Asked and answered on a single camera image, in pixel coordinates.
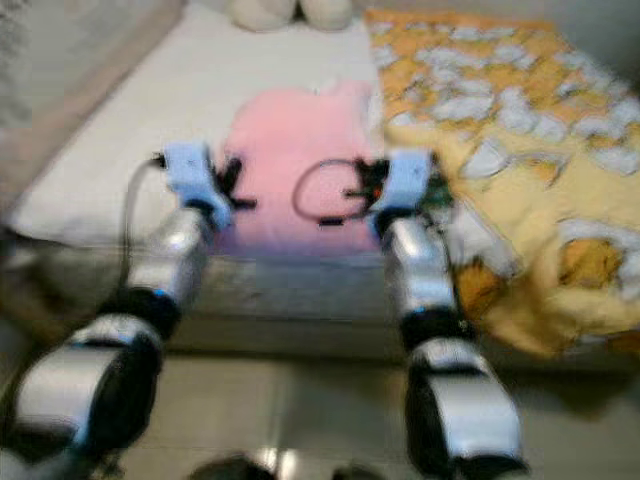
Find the tile floor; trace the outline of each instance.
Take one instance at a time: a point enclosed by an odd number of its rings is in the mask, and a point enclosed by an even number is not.
[[[533,478],[640,478],[640,380],[505,375]],[[122,459],[125,480],[179,480],[244,451],[282,480],[338,465],[417,479],[404,453],[404,374],[392,367],[172,356],[152,424]]]

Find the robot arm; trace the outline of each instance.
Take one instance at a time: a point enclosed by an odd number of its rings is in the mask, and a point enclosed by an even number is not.
[[[97,318],[41,358],[17,389],[10,432],[16,452],[24,459],[25,447],[40,441],[64,448],[18,462],[13,473],[3,469],[2,480],[88,478],[148,425],[163,343],[197,292],[214,231],[231,223],[204,144],[171,145],[164,160],[181,207],[143,245],[149,254]]]
[[[401,182],[413,192],[385,197],[383,191],[385,204],[379,209],[374,204],[371,220],[381,239],[385,278],[407,353],[409,456],[422,474],[444,479],[522,474],[515,406],[459,311],[442,236],[413,215],[427,185],[415,172],[430,159],[426,152],[398,151],[390,176],[394,164],[414,173],[413,187]],[[394,185],[389,180],[385,189]]]

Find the pink towel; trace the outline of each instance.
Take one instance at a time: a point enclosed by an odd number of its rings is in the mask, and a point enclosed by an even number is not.
[[[234,195],[256,198],[258,206],[238,211],[235,225],[218,235],[222,253],[328,256],[376,248],[363,220],[320,227],[296,214],[292,204],[300,177],[318,162],[370,158],[365,127],[370,95],[364,82],[343,82],[320,94],[271,90],[238,112],[224,154],[243,162]],[[361,201],[342,195],[345,189],[357,187],[358,177],[351,167],[325,166],[307,177],[299,206],[319,216],[357,212]]]

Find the white bed sheet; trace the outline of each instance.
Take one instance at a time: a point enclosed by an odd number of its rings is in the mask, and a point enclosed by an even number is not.
[[[182,22],[145,59],[23,195],[8,223],[17,232],[76,247],[116,243],[127,183],[172,141],[205,140],[215,151],[237,109],[274,87],[365,80],[379,92],[362,21],[337,33],[298,23],[268,34],[235,27],[190,4]],[[380,118],[374,95],[372,125]],[[175,206],[162,172],[150,171],[133,222],[140,239]]]

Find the yellow blanket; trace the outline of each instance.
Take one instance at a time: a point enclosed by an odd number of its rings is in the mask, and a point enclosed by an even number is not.
[[[456,198],[445,225],[471,319],[541,355],[594,339],[640,350],[640,102],[627,83],[544,23],[366,18],[385,133],[435,149]]]

